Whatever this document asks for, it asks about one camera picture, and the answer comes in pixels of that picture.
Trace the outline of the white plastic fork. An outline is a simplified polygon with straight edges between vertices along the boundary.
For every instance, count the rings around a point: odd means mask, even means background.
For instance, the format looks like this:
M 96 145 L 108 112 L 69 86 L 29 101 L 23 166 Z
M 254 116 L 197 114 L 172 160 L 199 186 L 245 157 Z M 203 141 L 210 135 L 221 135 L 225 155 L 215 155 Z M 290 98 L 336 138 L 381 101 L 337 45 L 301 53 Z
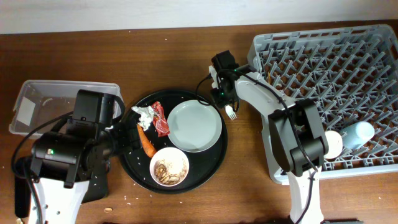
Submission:
M 234 112 L 232 106 L 226 105 L 225 108 L 224 108 L 224 110 L 225 110 L 226 114 L 228 115 L 228 117 L 229 117 L 231 120 L 234 120 L 234 119 L 237 118 L 236 113 Z

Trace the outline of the orange carrot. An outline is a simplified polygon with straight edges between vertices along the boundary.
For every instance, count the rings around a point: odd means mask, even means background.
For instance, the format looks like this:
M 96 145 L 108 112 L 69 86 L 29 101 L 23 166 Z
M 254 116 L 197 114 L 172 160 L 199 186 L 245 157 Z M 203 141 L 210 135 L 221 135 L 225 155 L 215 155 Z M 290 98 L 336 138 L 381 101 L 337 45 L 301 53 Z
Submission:
M 140 137 L 140 140 L 141 140 L 141 144 L 142 144 L 142 147 L 143 147 L 143 150 L 144 150 L 145 154 L 148 157 L 152 158 L 155 155 L 155 153 L 157 152 L 155 147 L 148 140 L 148 138 L 146 137 L 146 135 L 144 133 L 144 130 L 142 129 L 142 127 L 139 124 L 137 125 L 137 130 L 138 130 L 139 137 Z

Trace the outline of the white tissue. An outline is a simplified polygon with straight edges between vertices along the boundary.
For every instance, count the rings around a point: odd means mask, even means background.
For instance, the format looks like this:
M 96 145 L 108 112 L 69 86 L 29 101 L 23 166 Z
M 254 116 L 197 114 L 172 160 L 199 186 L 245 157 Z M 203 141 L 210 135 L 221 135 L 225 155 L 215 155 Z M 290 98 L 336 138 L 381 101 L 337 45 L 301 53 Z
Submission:
M 154 119 L 155 115 L 154 109 L 151 106 L 146 106 L 146 107 L 133 106 L 131 109 L 140 115 L 138 125 L 144 131 L 147 131 L 150 128 L 150 125 L 152 124 Z

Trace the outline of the red snack wrapper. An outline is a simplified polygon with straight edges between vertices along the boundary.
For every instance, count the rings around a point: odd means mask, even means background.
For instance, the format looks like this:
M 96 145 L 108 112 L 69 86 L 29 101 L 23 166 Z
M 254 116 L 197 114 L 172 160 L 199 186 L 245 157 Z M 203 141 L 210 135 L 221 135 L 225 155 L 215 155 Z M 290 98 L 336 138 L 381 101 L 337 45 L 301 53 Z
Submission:
M 168 136 L 170 134 L 170 129 L 164 114 L 163 106 L 159 101 L 156 101 L 152 104 L 151 108 L 154 110 L 153 124 L 158 133 L 158 137 Z

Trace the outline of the grey round plate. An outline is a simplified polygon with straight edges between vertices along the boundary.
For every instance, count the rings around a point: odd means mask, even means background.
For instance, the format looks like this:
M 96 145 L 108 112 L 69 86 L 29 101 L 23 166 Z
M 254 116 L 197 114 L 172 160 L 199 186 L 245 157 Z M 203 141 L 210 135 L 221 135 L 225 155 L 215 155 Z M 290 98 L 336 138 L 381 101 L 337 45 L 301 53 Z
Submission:
M 167 122 L 169 139 L 185 152 L 202 152 L 212 147 L 221 136 L 221 116 L 212 106 L 188 100 L 174 107 Z

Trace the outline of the white bowl with food scraps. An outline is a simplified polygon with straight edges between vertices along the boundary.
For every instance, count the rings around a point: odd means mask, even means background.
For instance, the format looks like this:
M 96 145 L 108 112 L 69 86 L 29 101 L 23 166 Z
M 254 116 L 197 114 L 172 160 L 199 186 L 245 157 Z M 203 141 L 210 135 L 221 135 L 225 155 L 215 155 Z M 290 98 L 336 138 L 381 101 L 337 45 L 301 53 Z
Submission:
M 190 168 L 187 155 L 175 147 L 157 151 L 150 160 L 149 171 L 152 179 L 163 187 L 181 184 Z

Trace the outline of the cream plastic cup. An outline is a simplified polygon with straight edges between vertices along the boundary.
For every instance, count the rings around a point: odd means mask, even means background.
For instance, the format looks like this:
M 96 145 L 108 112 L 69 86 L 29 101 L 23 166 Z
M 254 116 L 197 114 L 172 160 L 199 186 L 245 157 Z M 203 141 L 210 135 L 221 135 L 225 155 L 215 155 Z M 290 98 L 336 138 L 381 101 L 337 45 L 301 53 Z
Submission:
M 324 155 L 325 159 L 333 159 L 338 157 L 343 150 L 343 139 L 339 133 L 336 131 L 326 131 L 325 132 L 326 140 L 328 143 L 329 150 Z

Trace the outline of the light blue plastic cup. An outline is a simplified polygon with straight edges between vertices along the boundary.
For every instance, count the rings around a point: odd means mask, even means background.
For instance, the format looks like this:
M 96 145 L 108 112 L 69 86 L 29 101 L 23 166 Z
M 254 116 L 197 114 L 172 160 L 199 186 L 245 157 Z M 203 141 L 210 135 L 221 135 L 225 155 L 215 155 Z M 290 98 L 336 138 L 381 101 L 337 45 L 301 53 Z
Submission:
M 373 125 L 367 121 L 359 121 L 340 131 L 343 146 L 348 149 L 357 150 L 370 141 L 375 135 Z

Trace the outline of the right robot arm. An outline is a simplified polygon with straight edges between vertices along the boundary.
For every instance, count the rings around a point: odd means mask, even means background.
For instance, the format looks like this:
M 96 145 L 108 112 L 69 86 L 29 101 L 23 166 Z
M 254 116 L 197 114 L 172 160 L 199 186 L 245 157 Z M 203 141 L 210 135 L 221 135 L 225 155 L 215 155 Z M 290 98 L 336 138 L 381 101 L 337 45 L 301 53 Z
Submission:
M 329 147 L 315 102 L 285 95 L 254 67 L 238 65 L 228 50 L 216 54 L 211 62 L 213 103 L 237 110 L 244 100 L 264 117 L 272 156 L 288 176 L 289 221 L 322 223 L 319 180 Z

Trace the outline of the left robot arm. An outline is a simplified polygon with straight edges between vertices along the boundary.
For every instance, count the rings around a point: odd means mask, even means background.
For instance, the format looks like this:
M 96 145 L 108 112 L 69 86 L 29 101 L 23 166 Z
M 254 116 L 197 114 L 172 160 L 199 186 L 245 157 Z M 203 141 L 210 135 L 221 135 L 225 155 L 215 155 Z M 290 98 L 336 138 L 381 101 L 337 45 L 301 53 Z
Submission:
M 117 95 L 79 90 L 74 109 L 51 125 L 30 156 L 12 157 L 12 171 L 30 190 L 29 223 L 75 223 L 81 204 L 109 194 L 110 158 L 142 149 L 135 121 L 114 116 L 125 105 Z

